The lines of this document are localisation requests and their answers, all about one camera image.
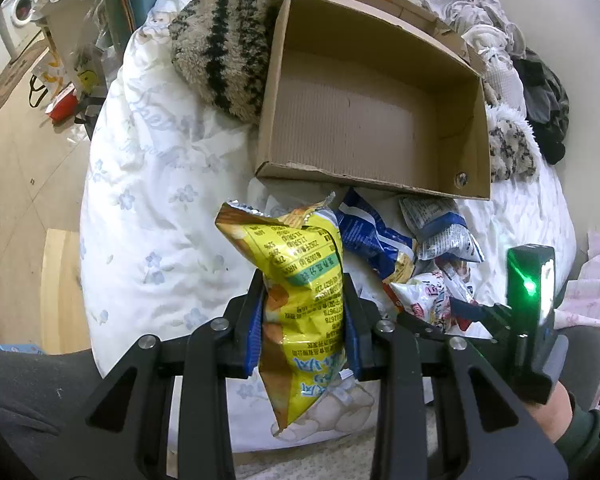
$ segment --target blue snack bag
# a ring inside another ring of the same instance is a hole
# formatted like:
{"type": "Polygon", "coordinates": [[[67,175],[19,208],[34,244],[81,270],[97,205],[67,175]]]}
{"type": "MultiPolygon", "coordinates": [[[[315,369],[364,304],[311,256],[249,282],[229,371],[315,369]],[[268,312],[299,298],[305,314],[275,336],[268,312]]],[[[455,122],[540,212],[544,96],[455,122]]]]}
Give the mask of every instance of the blue snack bag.
{"type": "MultiPolygon", "coordinates": [[[[413,274],[412,238],[387,227],[353,188],[335,213],[345,249],[364,258],[385,285],[407,282],[413,274]]],[[[388,286],[384,290],[398,307],[402,306],[388,286]]]]}
{"type": "Polygon", "coordinates": [[[481,263],[484,255],[451,198],[407,195],[398,199],[402,216],[418,241],[418,259],[458,258],[481,263]]]}

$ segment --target white bedsheet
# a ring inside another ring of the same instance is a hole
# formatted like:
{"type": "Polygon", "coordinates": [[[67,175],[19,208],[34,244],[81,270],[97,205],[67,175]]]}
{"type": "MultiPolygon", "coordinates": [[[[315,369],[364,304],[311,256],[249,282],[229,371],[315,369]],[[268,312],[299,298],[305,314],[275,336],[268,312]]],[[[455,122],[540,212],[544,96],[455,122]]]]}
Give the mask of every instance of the white bedsheet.
{"type": "MultiPolygon", "coordinates": [[[[118,78],[100,113],[91,145],[80,221],[84,304],[93,354],[102,374],[138,337],[187,335],[221,316],[243,294],[253,273],[214,226],[224,200],[275,210],[296,199],[321,200],[330,185],[269,182],[253,174],[256,131],[206,106],[171,65],[168,24],[189,0],[158,0],[127,47],[118,78]]],[[[397,201],[364,193],[399,230],[397,201]]],[[[474,271],[477,299],[505,300],[505,253],[535,242],[555,246],[557,286],[574,258],[573,226],[555,171],[541,164],[535,183],[503,182],[490,202],[460,201],[486,261],[474,271]]],[[[347,255],[362,296],[388,309],[370,270],[347,255]]],[[[233,449],[306,444],[374,424],[378,386],[342,377],[339,384],[282,438],[256,373],[227,384],[233,449]]],[[[174,392],[170,442],[177,436],[179,384],[174,392]]]]}

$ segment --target yellow snack bag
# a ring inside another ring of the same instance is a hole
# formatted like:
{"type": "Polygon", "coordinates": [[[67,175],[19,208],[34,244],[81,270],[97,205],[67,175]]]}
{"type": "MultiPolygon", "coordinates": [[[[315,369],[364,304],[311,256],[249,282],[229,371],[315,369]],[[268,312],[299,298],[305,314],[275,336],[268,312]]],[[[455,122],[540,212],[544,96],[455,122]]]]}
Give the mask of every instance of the yellow snack bag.
{"type": "Polygon", "coordinates": [[[338,223],[324,202],[278,218],[227,202],[216,226],[265,277],[258,367],[282,431],[345,361],[338,223]]]}

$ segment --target metal bolt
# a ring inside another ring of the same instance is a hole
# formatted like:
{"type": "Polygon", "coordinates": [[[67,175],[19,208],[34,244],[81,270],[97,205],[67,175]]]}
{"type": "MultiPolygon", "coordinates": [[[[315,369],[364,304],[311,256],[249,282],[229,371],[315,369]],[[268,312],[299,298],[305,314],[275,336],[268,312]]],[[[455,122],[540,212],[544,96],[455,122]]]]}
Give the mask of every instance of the metal bolt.
{"type": "Polygon", "coordinates": [[[393,332],[395,330],[395,323],[388,319],[381,319],[376,323],[376,330],[383,333],[393,332]]]}
{"type": "Polygon", "coordinates": [[[459,337],[459,336],[453,336],[450,340],[449,340],[449,345],[451,346],[451,348],[453,348],[454,350],[464,350],[466,348],[466,339],[459,337]]]}
{"type": "Polygon", "coordinates": [[[211,321],[211,330],[222,332],[222,330],[226,330],[227,328],[229,328],[229,320],[224,317],[216,317],[211,321]]]}
{"type": "Polygon", "coordinates": [[[143,335],[139,340],[138,340],[138,346],[142,349],[142,350],[148,350],[149,348],[153,348],[156,344],[156,339],[155,336],[147,334],[147,335],[143,335]]]}
{"type": "Polygon", "coordinates": [[[456,177],[454,179],[454,183],[456,184],[456,187],[458,187],[458,188],[466,186],[466,183],[468,181],[469,181],[469,177],[464,172],[457,173],[456,177]]]}

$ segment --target washing machine door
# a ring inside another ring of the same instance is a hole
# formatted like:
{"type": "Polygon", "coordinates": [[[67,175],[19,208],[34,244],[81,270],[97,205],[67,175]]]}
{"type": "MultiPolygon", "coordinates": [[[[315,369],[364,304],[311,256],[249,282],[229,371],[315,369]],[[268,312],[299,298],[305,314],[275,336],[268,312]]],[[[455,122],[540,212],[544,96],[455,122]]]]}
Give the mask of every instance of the washing machine door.
{"type": "Polygon", "coordinates": [[[15,0],[11,7],[11,21],[16,27],[24,27],[31,20],[36,0],[15,0]]]}

